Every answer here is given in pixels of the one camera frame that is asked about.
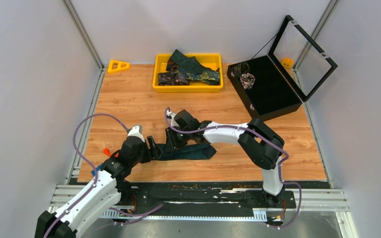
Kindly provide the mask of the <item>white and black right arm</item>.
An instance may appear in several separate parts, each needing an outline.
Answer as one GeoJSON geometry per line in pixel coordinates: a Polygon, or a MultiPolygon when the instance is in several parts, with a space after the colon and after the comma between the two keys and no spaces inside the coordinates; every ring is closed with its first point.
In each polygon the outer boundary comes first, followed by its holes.
{"type": "Polygon", "coordinates": [[[276,207],[283,201],[284,184],[280,163],[284,140],[262,120],[255,118],[241,124],[222,124],[210,120],[199,122],[188,111],[174,113],[165,109],[168,153],[178,151],[192,140],[196,144],[227,143],[241,146],[250,160],[261,169],[264,202],[276,207]]]}

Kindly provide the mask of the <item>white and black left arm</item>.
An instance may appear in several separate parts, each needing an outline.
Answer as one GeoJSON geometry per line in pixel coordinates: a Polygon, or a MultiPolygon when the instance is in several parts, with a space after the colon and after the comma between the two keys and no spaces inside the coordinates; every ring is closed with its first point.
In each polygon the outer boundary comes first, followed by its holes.
{"type": "Polygon", "coordinates": [[[150,162],[151,152],[142,136],[129,135],[76,196],[57,211],[38,218],[36,238],[79,238],[109,208],[132,199],[126,180],[134,166],[150,162]]]}

